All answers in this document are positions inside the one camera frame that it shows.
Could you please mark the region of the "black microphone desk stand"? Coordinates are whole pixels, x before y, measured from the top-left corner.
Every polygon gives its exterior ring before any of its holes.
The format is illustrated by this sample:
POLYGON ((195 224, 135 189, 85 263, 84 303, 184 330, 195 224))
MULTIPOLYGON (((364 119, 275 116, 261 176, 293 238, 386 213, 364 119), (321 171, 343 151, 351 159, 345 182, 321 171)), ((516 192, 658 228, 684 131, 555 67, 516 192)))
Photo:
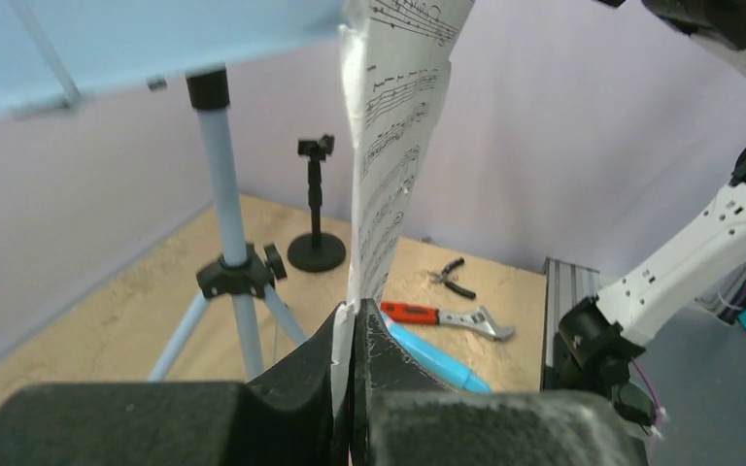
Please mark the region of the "black microphone desk stand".
POLYGON ((294 268, 321 273, 337 268, 347 256, 343 241, 322 231, 322 163, 334 151, 335 137, 323 134, 319 139, 299 139, 297 154, 308 159, 307 183, 311 231, 295 238, 288 247, 288 262, 294 268))

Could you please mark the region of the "sheet music top page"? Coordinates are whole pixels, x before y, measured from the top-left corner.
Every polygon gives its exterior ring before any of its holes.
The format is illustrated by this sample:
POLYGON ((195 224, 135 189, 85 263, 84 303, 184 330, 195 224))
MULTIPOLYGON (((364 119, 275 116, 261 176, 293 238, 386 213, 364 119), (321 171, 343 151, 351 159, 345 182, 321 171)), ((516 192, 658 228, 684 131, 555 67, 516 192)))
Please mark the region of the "sheet music top page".
POLYGON ((348 289, 333 329, 330 383, 350 378, 361 303, 384 292, 414 185, 443 111, 451 54, 471 1, 348 1, 338 28, 353 155, 348 289))

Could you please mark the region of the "blue music stand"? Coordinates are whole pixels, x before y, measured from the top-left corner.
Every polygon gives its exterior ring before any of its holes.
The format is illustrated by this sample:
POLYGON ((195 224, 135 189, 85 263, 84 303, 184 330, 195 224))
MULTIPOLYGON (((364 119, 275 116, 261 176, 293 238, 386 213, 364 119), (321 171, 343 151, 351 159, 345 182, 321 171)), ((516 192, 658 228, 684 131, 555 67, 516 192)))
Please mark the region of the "blue music stand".
POLYGON ((204 200, 248 257, 229 64, 337 35, 341 1, 0 1, 0 359, 204 200))

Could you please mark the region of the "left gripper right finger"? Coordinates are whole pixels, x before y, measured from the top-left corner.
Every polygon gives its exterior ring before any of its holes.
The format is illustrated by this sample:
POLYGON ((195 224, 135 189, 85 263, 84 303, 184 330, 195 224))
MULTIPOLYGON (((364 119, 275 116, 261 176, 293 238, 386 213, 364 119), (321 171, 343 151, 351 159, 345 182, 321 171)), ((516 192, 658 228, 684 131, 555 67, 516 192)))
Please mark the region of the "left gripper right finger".
POLYGON ((582 391, 451 390, 390 335, 373 300, 356 315, 355 465, 643 465, 610 403, 582 391))

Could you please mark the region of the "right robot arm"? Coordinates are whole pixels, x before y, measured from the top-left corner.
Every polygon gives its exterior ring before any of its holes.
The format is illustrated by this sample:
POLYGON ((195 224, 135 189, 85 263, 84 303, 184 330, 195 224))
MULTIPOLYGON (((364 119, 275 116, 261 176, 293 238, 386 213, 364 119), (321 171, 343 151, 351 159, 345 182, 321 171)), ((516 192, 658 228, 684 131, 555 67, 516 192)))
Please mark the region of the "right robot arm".
MULTIPOLYGON (((746 78, 746 1, 648 1, 645 8, 746 78)), ((745 262, 746 148, 690 223, 559 320, 556 388, 600 395, 625 420, 654 425, 659 402, 631 382, 630 365, 678 311, 745 262)))

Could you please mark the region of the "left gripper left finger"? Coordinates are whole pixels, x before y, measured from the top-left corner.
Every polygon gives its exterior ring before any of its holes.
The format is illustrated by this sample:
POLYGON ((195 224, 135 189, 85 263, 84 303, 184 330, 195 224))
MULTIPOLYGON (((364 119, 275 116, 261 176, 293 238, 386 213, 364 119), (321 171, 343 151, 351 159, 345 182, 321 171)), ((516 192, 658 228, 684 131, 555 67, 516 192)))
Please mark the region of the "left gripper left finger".
POLYGON ((0 465, 336 465, 333 322, 247 382, 37 383, 0 406, 0 465))

